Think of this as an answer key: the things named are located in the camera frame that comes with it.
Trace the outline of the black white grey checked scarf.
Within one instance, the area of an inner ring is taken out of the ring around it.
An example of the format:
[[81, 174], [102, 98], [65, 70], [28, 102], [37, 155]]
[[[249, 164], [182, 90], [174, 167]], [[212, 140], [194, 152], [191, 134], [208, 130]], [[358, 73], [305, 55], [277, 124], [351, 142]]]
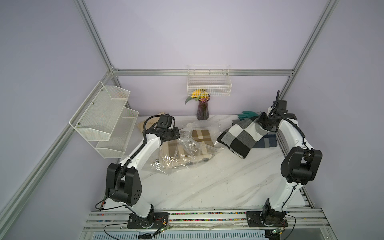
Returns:
[[244, 159], [254, 145], [269, 132], [259, 124], [258, 118], [244, 119], [225, 130], [217, 138], [217, 142]]

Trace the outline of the clear plastic vacuum bag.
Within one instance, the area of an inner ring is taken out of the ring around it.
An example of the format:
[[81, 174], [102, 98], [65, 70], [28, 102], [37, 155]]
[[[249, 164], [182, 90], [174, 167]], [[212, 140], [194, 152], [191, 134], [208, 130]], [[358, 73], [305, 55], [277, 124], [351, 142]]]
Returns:
[[219, 123], [196, 121], [180, 130], [180, 138], [163, 143], [145, 164], [144, 170], [170, 175], [195, 168], [215, 157], [224, 146], [217, 142], [223, 132]]

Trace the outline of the grey blue plaid scarf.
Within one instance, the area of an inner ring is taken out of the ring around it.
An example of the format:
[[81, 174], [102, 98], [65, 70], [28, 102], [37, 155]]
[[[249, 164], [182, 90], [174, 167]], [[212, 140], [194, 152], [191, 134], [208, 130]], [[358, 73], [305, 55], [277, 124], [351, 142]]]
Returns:
[[256, 120], [245, 119], [228, 130], [231, 134], [230, 147], [233, 151], [249, 152], [252, 148], [270, 148], [277, 146], [276, 134], [264, 130]]

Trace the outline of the brown beige plaid scarf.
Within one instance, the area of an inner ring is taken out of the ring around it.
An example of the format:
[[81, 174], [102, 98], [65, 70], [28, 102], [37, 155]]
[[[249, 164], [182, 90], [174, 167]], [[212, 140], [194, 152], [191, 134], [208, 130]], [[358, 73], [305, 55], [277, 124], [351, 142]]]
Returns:
[[209, 161], [219, 150], [208, 130], [182, 131], [179, 139], [161, 145], [159, 164], [164, 169], [188, 167]]

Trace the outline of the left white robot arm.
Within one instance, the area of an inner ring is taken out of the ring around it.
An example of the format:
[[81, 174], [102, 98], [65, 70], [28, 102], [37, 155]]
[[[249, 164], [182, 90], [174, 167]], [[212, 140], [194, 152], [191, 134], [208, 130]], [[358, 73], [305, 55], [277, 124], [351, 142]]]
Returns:
[[141, 143], [118, 164], [107, 168], [105, 198], [95, 205], [99, 211], [106, 211], [102, 204], [115, 202], [120, 207], [128, 208], [136, 219], [146, 225], [154, 221], [154, 206], [143, 197], [140, 170], [151, 155], [162, 144], [180, 137], [176, 120], [170, 114], [154, 115], [143, 123]]

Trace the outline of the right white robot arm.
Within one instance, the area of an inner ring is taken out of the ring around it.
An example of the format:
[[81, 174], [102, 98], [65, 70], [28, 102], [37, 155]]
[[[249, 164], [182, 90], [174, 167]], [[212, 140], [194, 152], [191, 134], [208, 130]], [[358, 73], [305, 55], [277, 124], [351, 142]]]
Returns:
[[281, 164], [283, 178], [260, 214], [262, 224], [267, 227], [284, 224], [289, 202], [298, 190], [314, 180], [323, 157], [320, 150], [308, 143], [297, 117], [288, 112], [287, 102], [279, 97], [277, 92], [273, 105], [258, 119], [264, 130], [275, 130], [284, 141], [283, 147], [289, 150]]

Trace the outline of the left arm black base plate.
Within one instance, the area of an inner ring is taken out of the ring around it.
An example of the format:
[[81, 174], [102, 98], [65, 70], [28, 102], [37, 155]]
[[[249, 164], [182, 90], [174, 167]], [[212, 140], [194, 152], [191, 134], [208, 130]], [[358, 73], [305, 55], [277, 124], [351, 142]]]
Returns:
[[169, 221], [169, 213], [153, 212], [147, 218], [139, 217], [131, 213], [127, 223], [128, 229], [159, 229], [164, 227]]

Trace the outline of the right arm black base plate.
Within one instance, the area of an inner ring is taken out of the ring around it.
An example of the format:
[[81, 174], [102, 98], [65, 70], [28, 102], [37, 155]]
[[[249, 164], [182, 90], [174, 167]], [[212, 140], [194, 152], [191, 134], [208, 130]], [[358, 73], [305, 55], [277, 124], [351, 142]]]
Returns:
[[275, 210], [267, 213], [263, 211], [247, 211], [246, 219], [250, 228], [288, 226], [286, 212], [277, 212]]

